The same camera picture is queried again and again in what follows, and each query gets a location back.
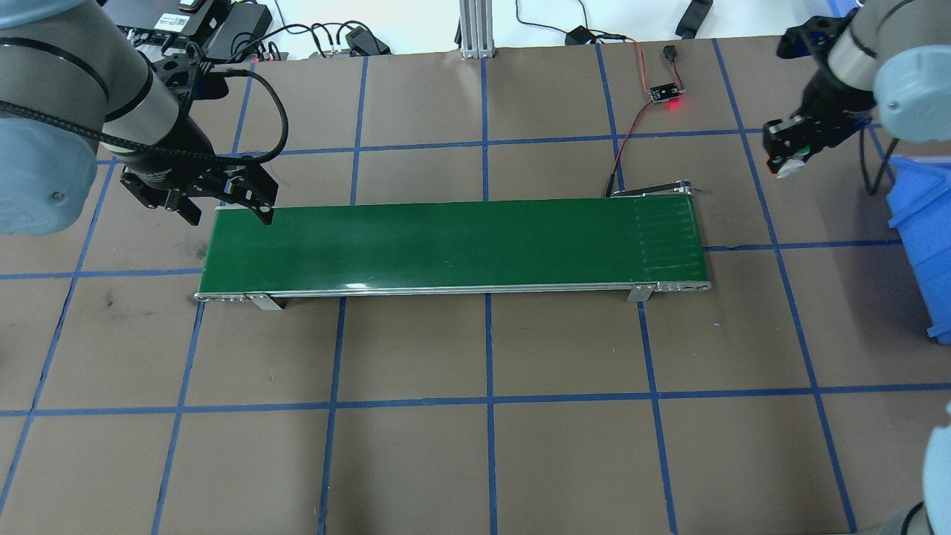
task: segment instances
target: blue tape line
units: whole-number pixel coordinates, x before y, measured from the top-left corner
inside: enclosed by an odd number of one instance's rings
[[[466,398],[420,398],[414,400],[372,400],[337,402],[337,408],[383,408],[396,406],[484,405],[488,399],[481,396]]]
[[[723,130],[688,130],[688,131],[675,131],[675,132],[635,132],[631,134],[631,139],[643,139],[651,137],[696,137],[700,135],[734,135],[742,133],[742,130],[739,129],[723,129]],[[617,139],[623,140],[627,137],[628,133],[619,133],[617,134]]]
[[[275,412],[281,410],[324,410],[329,403],[261,403],[248,405],[191,405],[182,407],[185,414],[220,412]]]
[[[254,70],[254,63],[251,63],[251,70]],[[247,114],[247,103],[251,97],[251,78],[247,79],[247,82],[244,84],[244,100],[241,102],[241,112],[238,113],[238,127],[235,129],[235,140],[231,144],[231,153],[235,156],[239,156],[238,153],[238,144],[241,142],[241,132],[244,129],[244,116]]]
[[[644,303],[637,304],[637,317],[641,326],[641,343],[644,345],[644,364],[648,373],[650,388],[650,409],[653,412],[654,432],[657,435],[657,456],[660,461],[660,475],[664,481],[664,501],[667,502],[667,521],[671,535],[677,535],[677,514],[673,508],[673,488],[670,484],[670,468],[667,459],[667,445],[664,441],[664,421],[660,415],[660,396],[657,392],[657,379],[654,376],[653,356],[650,352],[650,334],[648,317]]]
[[[741,246],[706,246],[706,252],[727,252],[743,250],[773,250],[778,247],[781,249],[800,249],[800,248],[862,248],[862,247],[881,247],[881,246],[899,246],[902,240],[853,240],[838,242],[794,242],[788,244],[744,244]],[[116,271],[80,271],[79,278],[87,277],[160,277],[167,275],[198,275],[202,273],[200,267],[186,267],[180,269],[130,269]],[[6,280],[28,280],[28,279],[68,279],[74,273],[53,272],[53,273],[9,273],[0,274],[0,281]]]
[[[691,400],[707,398],[756,398],[777,396],[802,396],[812,393],[812,388],[750,388],[737,390],[685,390],[681,392],[658,392],[662,400]]]
[[[773,247],[766,244],[748,244],[744,246],[706,246],[706,252],[728,252],[736,250],[772,250]]]
[[[882,161],[885,159],[885,149],[882,147],[882,140],[879,139],[879,134],[875,131],[875,129],[868,129],[868,135],[872,138],[872,143],[875,144],[875,150],[879,152],[879,165],[881,165]],[[892,171],[891,166],[886,166],[885,172],[888,174],[888,178],[891,180],[891,183],[895,184],[895,173]]]
[[[166,275],[195,275],[202,272],[200,267],[184,269],[130,269],[119,271],[79,271],[56,273],[11,273],[0,275],[0,281],[8,280],[35,280],[35,279],[68,279],[73,276],[80,279],[93,277],[159,277]]]
[[[327,149],[294,149],[294,150],[283,150],[281,152],[281,156],[294,156],[294,155],[300,155],[300,154],[327,154],[327,153],[353,152],[353,151],[354,151],[353,147],[331,147]]]
[[[855,386],[819,386],[819,391],[825,394],[858,394],[869,392],[928,392],[951,390],[951,383],[911,383],[907,385],[855,385]],[[748,397],[776,397],[799,396],[812,393],[811,387],[800,388],[752,388],[731,390],[672,390],[659,391],[657,397],[662,400],[671,399],[703,399],[703,398],[748,398]],[[609,401],[647,401],[653,394],[650,392],[603,392],[588,394],[533,394],[493,396],[493,405],[526,405],[541,403],[580,403],[580,402],[609,402]],[[401,400],[371,400],[355,402],[337,402],[337,409],[364,409],[382,407],[409,407],[409,406],[470,406],[485,405],[489,398],[484,396],[461,398],[420,398]],[[247,405],[197,405],[184,406],[184,414],[204,414],[215,412],[267,412],[282,410],[326,410],[330,403],[275,403],[275,404],[247,404]],[[114,414],[174,414],[179,409],[175,406],[104,406],[89,408],[39,408],[34,412],[36,417],[44,416],[103,416]],[[0,410],[0,418],[19,418],[29,414],[28,410]]]
[[[479,60],[479,86],[482,99],[482,200],[489,200],[489,82],[486,58]]]
[[[498,535],[498,493],[495,485],[495,372],[492,343],[492,294],[485,294],[485,396],[489,461],[489,533]]]
[[[327,532],[327,504],[330,501],[330,468],[331,457],[334,453],[334,430],[337,427],[337,398],[340,393],[340,363],[343,360],[343,324],[347,313],[347,298],[340,299],[340,309],[337,312],[337,342],[334,346],[334,372],[330,380],[330,404],[327,411],[327,436],[323,444],[323,473],[320,476],[320,504],[318,514],[317,533],[324,535]]]
[[[195,349],[198,347],[198,336],[202,330],[204,317],[204,303],[199,303],[195,310],[195,323],[191,328],[191,340],[188,342],[188,356],[184,361],[182,373],[182,387],[179,389],[179,401],[175,407],[175,422],[172,424],[172,434],[168,439],[168,452],[165,455],[165,468],[162,470],[162,482],[159,484],[159,499],[155,503],[155,514],[152,516],[152,535],[159,534],[162,525],[162,512],[165,508],[165,496],[168,492],[168,480],[172,474],[172,463],[175,461],[175,450],[178,447],[179,431],[182,428],[182,414],[184,400],[188,395],[188,384],[191,382],[191,368],[195,364]]]
[[[842,242],[814,242],[814,243],[791,243],[779,244],[781,249],[797,248],[868,248],[881,246],[899,246],[902,240],[854,240]]]
[[[89,244],[92,242],[92,235],[96,230],[96,223],[99,222],[99,213],[103,209],[103,203],[106,201],[106,192],[109,183],[112,181],[112,173],[115,171],[115,164],[109,166],[106,173],[106,180],[103,181],[102,189],[99,190],[99,199],[96,201],[96,209],[92,212],[92,220],[89,221],[89,228],[86,231],[86,239],[83,241],[83,248],[80,249],[79,259],[76,261],[76,269],[73,271],[72,279],[69,282],[69,290],[66,299],[63,302],[63,310],[60,312],[59,320],[56,322],[56,329],[53,331],[52,339],[49,341],[49,350],[46,359],[43,361],[43,368],[40,372],[40,380],[33,391],[33,399],[29,406],[27,419],[23,423],[23,430],[20,432],[20,440],[17,441],[16,450],[13,452],[13,459],[10,461],[10,470],[7,472],[7,479],[4,481],[3,490],[0,491],[0,516],[3,515],[4,508],[7,505],[7,499],[10,496],[10,488],[13,485],[13,478],[16,476],[16,468],[20,466],[20,459],[23,457],[23,449],[27,444],[29,430],[33,426],[33,420],[36,418],[36,409],[40,403],[40,397],[43,395],[43,389],[46,387],[49,369],[53,364],[53,356],[56,354],[56,348],[59,345],[60,336],[63,334],[63,324],[69,312],[69,304],[72,303],[72,296],[76,291],[76,283],[79,282],[78,273],[83,268],[86,261],[86,255],[89,251]]]
[[[10,273],[7,275],[0,275],[0,281],[19,281],[23,279],[69,279],[75,273],[62,272],[62,273]]]
[[[366,71],[369,56],[363,56],[363,66],[359,76],[359,100],[357,103],[357,133],[354,136],[354,168],[350,178],[350,206],[357,203],[357,180],[359,177],[360,141],[363,136],[363,103],[366,100]]]
[[[601,85],[604,86],[604,101],[608,105],[608,123],[611,125],[611,145],[614,148],[614,157],[617,158],[617,125],[614,122],[614,103],[611,101],[611,87],[608,85],[608,70],[604,67],[604,54],[601,52],[601,44],[594,44],[594,53],[597,54],[597,66],[601,71]],[[622,191],[627,189],[624,185],[624,170],[620,165],[617,166],[617,186]]]
[[[382,152],[385,150],[417,150],[417,149],[458,149],[460,147],[482,147],[482,141],[447,141],[444,143],[410,143],[406,145],[373,145],[360,147],[361,152]]]
[[[525,139],[490,139],[488,144],[496,145],[540,145],[543,143],[577,143],[581,141],[608,141],[615,139],[611,134],[577,135],[572,137],[532,137]]]
[[[80,278],[95,277],[165,277],[173,275],[198,275],[202,273],[200,267],[186,267],[181,269],[130,269],[121,271],[81,271]]]
[[[706,252],[725,252],[725,251],[734,251],[734,250],[773,250],[775,248],[780,248],[783,250],[787,249],[799,249],[799,248],[869,248],[869,247],[885,247],[885,246],[899,246],[902,244],[902,240],[853,240],[853,241],[840,241],[840,242],[794,242],[788,244],[776,244],[775,246],[769,244],[747,244],[742,246],[706,246],[704,251]]]
[[[860,394],[868,392],[926,392],[951,390],[951,383],[917,383],[911,385],[820,386],[823,394]]]
[[[740,115],[740,110],[736,106],[736,97],[733,94],[733,87],[729,82],[727,65],[723,61],[723,54],[720,51],[720,45],[716,39],[713,39],[712,43],[713,51],[716,53],[717,62],[720,64],[720,72],[723,74],[723,80],[727,86],[727,95],[729,96],[730,106],[733,108],[733,115],[736,117],[736,124],[740,130],[743,130],[743,118]],[[803,353],[805,371],[809,377],[811,392],[816,402],[816,411],[819,414],[819,422],[823,429],[823,435],[825,436],[825,446],[828,450],[829,460],[832,463],[832,471],[835,475],[836,485],[839,488],[839,497],[842,500],[845,519],[848,522],[849,530],[851,532],[855,532],[857,529],[855,515],[852,511],[851,500],[848,497],[848,489],[845,486],[845,478],[842,473],[842,467],[839,464],[839,455],[836,452],[835,443],[832,440],[832,430],[829,426],[828,417],[825,414],[825,404],[823,403],[822,392],[819,390],[819,382],[816,379],[816,372],[812,365],[812,357],[809,353],[808,344],[805,341],[805,332],[803,331],[803,323],[799,316],[799,309],[796,306],[796,298],[792,293],[792,284],[789,282],[789,275],[786,272],[786,262],[783,259],[783,251],[779,245],[779,240],[776,238],[776,229],[773,226],[772,217],[769,214],[769,205],[767,203],[766,196],[763,193],[763,186],[760,183],[760,177],[756,170],[756,164],[753,162],[752,152],[749,148],[749,141],[745,135],[741,135],[740,137],[743,142],[744,152],[747,155],[749,172],[753,178],[753,183],[756,186],[756,193],[760,199],[760,206],[763,209],[763,215],[767,221],[769,240],[775,249],[776,264],[779,267],[780,276],[783,279],[783,289],[786,292],[786,300],[789,303],[789,312],[792,315],[792,323],[796,327],[796,336],[799,339],[799,346]]]
[[[174,406],[103,406],[92,408],[40,408],[36,416],[110,416],[116,414],[175,414]]]
[[[645,401],[649,392],[607,392],[603,394],[536,394],[528,396],[495,396],[496,405],[527,403],[576,403],[588,401]]]

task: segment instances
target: robotic arm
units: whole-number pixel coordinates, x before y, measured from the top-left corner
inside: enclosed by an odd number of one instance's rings
[[[763,125],[769,170],[780,177],[871,122],[913,142],[951,139],[951,2],[868,0],[843,18],[790,28],[776,54],[812,55],[818,70],[786,119]]]
[[[196,90],[200,68],[182,72]],[[286,126],[280,101],[259,75],[206,74],[256,78]],[[173,94],[165,75],[95,0],[0,2],[0,233],[48,234],[75,222],[95,175],[96,141],[126,164],[121,183],[147,208],[197,225],[201,211],[189,197],[214,197],[251,208],[269,224],[278,185],[261,163],[280,153],[286,128],[264,156],[216,156],[188,117],[193,96]]]

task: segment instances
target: power adapter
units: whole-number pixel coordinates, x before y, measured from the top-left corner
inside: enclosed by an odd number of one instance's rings
[[[690,5],[687,6],[687,10],[684,12],[684,16],[681,17],[680,23],[677,24],[677,30],[674,33],[684,39],[696,37],[697,31],[700,29],[700,25],[704,23],[704,19],[707,18],[707,12],[710,11],[712,5],[713,0],[690,0]]]
[[[204,57],[213,63],[224,63],[231,59],[236,49],[243,48],[245,41],[252,41],[264,37],[267,27],[271,25],[271,11],[267,6],[240,2],[231,5],[227,18],[208,42],[208,50]],[[244,61],[253,50],[243,53],[238,61]]]
[[[352,56],[379,56],[392,53],[386,43],[362,27],[350,30],[346,38]]]

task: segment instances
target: green conveyor belt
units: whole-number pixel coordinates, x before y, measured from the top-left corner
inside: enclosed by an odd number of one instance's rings
[[[692,199],[219,209],[199,298],[709,286]]]

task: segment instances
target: black device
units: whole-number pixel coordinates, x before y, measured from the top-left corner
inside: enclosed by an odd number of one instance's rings
[[[650,99],[654,104],[668,102],[680,98],[680,88],[676,84],[664,84],[650,88]]]
[[[199,0],[192,12],[179,0],[109,0],[106,15],[123,33],[136,32],[137,44],[183,49],[191,41],[204,45],[228,13],[228,0]]]
[[[597,37],[590,30],[579,26],[565,34],[566,45],[587,45],[593,43]]]
[[[356,27],[346,35],[352,56],[379,56],[392,53],[386,43],[364,28]]]
[[[223,63],[244,48],[247,42],[264,37],[271,26],[271,11],[267,6],[240,2],[231,5],[224,24],[220,25],[205,47],[204,57],[213,63]],[[243,61],[253,50],[239,56]]]
[[[700,25],[704,23],[704,19],[707,18],[707,13],[712,5],[713,0],[690,0],[690,5],[684,11],[684,16],[680,17],[680,22],[677,24],[677,30],[674,33],[684,39],[696,37],[697,31],[700,29]]]

